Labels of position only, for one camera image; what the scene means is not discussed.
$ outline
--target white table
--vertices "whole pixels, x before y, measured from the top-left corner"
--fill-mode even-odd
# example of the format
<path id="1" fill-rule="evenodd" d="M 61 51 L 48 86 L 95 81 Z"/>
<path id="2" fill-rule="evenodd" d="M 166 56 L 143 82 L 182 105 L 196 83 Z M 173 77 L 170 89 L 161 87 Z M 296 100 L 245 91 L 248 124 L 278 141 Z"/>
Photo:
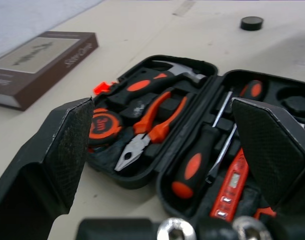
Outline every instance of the white table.
<path id="1" fill-rule="evenodd" d="M 246 16 L 264 18 L 263 29 L 239 29 Z M 245 69 L 305 82 L 305 1 L 106 0 L 53 30 L 95 32 L 100 48 L 25 112 L 0 107 L 0 176 L 52 109 L 151 55 L 204 60 L 221 75 Z M 70 213 L 55 220 L 49 240 L 73 240 L 84 218 L 120 216 L 166 218 L 154 182 L 126 190 L 86 165 Z"/>

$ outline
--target metal nut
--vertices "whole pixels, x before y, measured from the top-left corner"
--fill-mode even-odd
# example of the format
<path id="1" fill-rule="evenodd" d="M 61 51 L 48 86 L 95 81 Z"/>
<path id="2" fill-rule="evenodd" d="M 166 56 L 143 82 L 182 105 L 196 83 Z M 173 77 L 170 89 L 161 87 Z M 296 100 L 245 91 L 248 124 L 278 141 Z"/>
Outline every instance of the metal nut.
<path id="1" fill-rule="evenodd" d="M 232 223 L 239 240 L 273 240 L 266 226 L 251 216 L 241 216 Z"/>
<path id="2" fill-rule="evenodd" d="M 194 228 L 187 221 L 171 217 L 163 221 L 158 228 L 157 240 L 197 240 Z"/>

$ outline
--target black lid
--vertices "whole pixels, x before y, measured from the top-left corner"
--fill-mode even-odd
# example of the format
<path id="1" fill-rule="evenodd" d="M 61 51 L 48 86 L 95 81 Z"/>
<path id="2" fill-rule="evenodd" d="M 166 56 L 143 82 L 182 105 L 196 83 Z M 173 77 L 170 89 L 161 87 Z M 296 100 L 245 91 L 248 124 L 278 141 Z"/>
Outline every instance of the black lid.
<path id="1" fill-rule="evenodd" d="M 246 31 L 257 31 L 262 28 L 264 19 L 258 16 L 246 16 L 241 19 L 240 28 Z"/>

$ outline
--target brown book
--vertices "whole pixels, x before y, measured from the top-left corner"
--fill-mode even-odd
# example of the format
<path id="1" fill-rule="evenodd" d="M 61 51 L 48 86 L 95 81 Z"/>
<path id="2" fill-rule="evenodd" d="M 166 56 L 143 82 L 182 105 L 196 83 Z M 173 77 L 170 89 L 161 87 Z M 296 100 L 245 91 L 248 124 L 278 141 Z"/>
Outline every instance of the brown book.
<path id="1" fill-rule="evenodd" d="M 93 32 L 47 31 L 0 58 L 0 105 L 26 110 L 98 47 Z"/>

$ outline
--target red clip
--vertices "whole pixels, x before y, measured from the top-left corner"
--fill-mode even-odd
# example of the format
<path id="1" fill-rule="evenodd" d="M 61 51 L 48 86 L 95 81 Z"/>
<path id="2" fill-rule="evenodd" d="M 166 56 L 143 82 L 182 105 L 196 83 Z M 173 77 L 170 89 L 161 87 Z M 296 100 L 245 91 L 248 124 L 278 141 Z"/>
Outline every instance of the red clip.
<path id="1" fill-rule="evenodd" d="M 94 92 L 94 94 L 98 95 L 100 93 L 109 92 L 109 88 L 110 88 L 110 85 L 108 83 L 106 83 L 105 81 L 103 81 L 101 84 L 99 84 L 98 86 L 96 86 L 93 89 L 93 92 Z"/>

